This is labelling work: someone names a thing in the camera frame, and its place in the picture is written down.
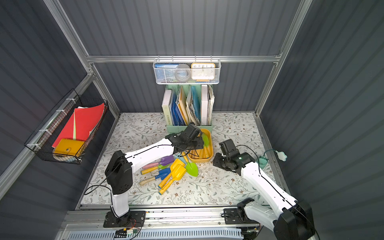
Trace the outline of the bright green shovel yellow handle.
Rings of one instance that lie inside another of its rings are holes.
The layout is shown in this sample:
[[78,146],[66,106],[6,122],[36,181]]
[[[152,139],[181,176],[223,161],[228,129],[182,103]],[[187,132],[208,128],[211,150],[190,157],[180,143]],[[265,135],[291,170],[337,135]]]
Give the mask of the bright green shovel yellow handle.
[[204,158],[209,158],[210,157],[210,150],[209,150],[209,138],[206,134],[202,135],[203,141],[204,141]]

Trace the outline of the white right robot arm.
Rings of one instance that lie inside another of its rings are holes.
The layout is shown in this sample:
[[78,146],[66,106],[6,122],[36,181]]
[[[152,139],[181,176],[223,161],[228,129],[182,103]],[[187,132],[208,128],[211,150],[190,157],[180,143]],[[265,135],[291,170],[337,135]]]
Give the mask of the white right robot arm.
[[267,201],[266,208],[247,198],[237,205],[242,222],[255,221],[274,232],[278,240],[309,240],[318,235],[313,211],[306,201],[299,202],[273,182],[261,169],[257,155],[240,153],[233,140],[221,142],[213,165],[236,173],[249,182]]

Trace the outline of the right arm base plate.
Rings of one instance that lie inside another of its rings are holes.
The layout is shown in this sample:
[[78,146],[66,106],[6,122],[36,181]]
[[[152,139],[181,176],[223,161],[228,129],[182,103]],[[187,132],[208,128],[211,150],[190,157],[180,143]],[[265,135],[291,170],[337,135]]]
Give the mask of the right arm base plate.
[[221,217],[225,219],[227,225],[258,224],[257,221],[248,219],[245,213],[239,211],[237,208],[224,209]]

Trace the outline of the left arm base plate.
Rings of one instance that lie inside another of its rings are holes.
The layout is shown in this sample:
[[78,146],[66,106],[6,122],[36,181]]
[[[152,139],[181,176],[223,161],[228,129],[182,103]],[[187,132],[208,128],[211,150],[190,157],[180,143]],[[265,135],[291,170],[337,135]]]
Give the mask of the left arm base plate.
[[104,228],[132,228],[142,227],[146,218],[145,211],[129,211],[122,217],[116,217],[112,211],[107,212],[105,221],[103,224]]

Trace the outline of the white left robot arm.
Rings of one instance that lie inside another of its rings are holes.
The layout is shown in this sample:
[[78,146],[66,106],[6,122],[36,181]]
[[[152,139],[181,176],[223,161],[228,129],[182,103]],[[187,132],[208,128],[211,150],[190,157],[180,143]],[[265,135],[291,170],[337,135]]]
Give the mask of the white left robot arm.
[[169,134],[160,141],[140,150],[123,153],[116,151],[106,170],[111,187],[111,210],[120,218],[130,211],[128,191],[133,185],[133,174],[158,159],[204,147],[203,132],[193,123],[177,134]]

